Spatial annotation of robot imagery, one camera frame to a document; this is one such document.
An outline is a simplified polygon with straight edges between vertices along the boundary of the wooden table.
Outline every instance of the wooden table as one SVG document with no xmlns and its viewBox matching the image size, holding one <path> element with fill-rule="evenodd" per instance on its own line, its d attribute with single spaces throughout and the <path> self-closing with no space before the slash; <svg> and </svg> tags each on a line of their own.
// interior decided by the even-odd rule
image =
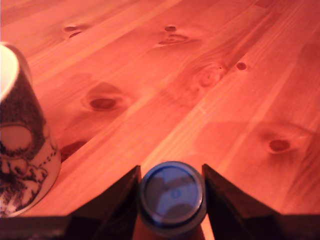
<svg viewBox="0 0 320 240">
<path fill-rule="evenodd" d="M 320 213 L 319 0 L 2 0 L 1 40 L 27 57 L 64 160 L 24 216 L 172 160 Z"/>
</svg>

